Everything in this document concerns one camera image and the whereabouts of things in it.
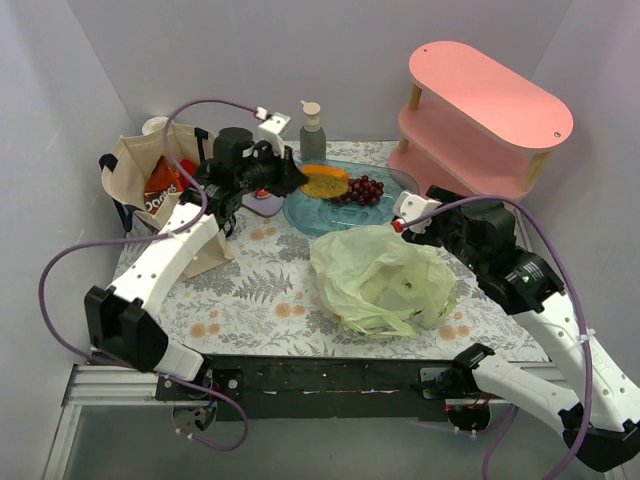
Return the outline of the light green plastic grocery bag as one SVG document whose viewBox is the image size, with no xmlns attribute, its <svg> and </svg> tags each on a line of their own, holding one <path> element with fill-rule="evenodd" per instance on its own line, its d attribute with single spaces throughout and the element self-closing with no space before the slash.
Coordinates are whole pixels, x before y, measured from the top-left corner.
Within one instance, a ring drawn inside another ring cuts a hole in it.
<svg viewBox="0 0 640 480">
<path fill-rule="evenodd" d="M 437 250 L 387 224 L 327 233 L 310 262 L 323 306 L 361 336 L 415 339 L 416 326 L 439 325 L 457 305 L 458 279 Z"/>
</svg>

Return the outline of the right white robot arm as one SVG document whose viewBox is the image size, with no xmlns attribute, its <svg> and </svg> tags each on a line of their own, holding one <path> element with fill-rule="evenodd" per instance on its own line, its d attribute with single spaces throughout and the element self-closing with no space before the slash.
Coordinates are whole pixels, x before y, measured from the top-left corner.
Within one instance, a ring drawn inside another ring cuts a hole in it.
<svg viewBox="0 0 640 480">
<path fill-rule="evenodd" d="M 438 376 L 423 381 L 432 396 L 511 403 L 558 433 L 573 459 L 605 473 L 639 453 L 639 388 L 588 328 L 560 259 L 547 263 L 516 243 L 518 205 L 506 197 L 463 197 L 432 186 L 425 197 L 404 191 L 393 227 L 412 244 L 442 247 L 475 276 L 478 287 L 543 348 L 566 384 L 557 386 L 475 343 Z"/>
</svg>

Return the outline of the orange Doritos chip bag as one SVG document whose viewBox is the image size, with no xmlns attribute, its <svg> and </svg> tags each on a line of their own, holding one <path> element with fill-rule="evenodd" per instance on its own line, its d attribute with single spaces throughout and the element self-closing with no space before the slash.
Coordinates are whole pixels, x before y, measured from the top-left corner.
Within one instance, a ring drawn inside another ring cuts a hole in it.
<svg viewBox="0 0 640 480">
<path fill-rule="evenodd" d="M 183 192 L 190 182 L 164 156 L 152 171 L 144 190 L 145 211 L 155 215 L 170 194 Z"/>
</svg>

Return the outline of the red grape bunch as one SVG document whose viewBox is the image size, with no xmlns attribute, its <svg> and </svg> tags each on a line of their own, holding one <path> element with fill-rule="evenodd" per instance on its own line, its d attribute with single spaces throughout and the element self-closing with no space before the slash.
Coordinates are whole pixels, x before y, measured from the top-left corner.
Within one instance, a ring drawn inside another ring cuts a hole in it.
<svg viewBox="0 0 640 480">
<path fill-rule="evenodd" d="M 363 207 L 378 204 L 384 193 L 384 184 L 368 176 L 349 180 L 348 190 L 330 201 L 336 205 L 355 204 Z"/>
</svg>

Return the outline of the orange toy bread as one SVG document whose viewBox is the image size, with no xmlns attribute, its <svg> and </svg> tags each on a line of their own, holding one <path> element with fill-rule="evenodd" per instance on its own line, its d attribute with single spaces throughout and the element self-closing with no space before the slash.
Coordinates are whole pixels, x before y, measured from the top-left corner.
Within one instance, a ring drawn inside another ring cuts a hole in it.
<svg viewBox="0 0 640 480">
<path fill-rule="evenodd" d="M 300 187 L 302 193 L 316 199 L 340 197 L 349 189 L 349 175 L 342 169 L 319 164 L 302 167 L 302 173 L 308 178 Z"/>
</svg>

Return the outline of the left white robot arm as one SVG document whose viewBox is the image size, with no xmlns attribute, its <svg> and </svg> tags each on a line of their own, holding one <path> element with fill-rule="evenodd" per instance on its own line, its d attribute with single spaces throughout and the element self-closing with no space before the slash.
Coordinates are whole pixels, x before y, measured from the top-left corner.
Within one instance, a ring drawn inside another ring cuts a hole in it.
<svg viewBox="0 0 640 480">
<path fill-rule="evenodd" d="M 134 264 L 108 287 L 92 287 L 84 299 L 93 347 L 141 372 L 178 377 L 178 387 L 193 400 L 213 386 L 202 368 L 203 356 L 165 333 L 156 315 L 174 283 L 196 254 L 231 224 L 244 196 L 257 191 L 284 197 L 306 184 L 286 146 L 277 117 L 258 132 L 222 129 L 213 156 L 196 171 L 167 222 Z"/>
</svg>

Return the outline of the beige canvas tote bag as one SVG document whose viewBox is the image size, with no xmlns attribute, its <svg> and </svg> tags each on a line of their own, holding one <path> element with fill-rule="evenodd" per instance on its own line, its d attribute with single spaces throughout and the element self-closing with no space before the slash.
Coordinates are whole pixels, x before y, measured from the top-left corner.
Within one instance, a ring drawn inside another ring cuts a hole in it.
<svg viewBox="0 0 640 480">
<path fill-rule="evenodd" d="M 150 135 L 122 136 L 112 151 L 100 158 L 102 186 L 120 209 L 127 232 L 139 224 L 146 226 L 149 235 L 159 232 L 178 203 L 180 193 L 170 194 L 155 215 L 145 211 L 146 183 L 158 159 L 169 158 L 163 129 Z M 174 123 L 168 129 L 173 154 L 195 167 L 213 156 L 214 139 L 213 134 L 199 127 Z"/>
</svg>

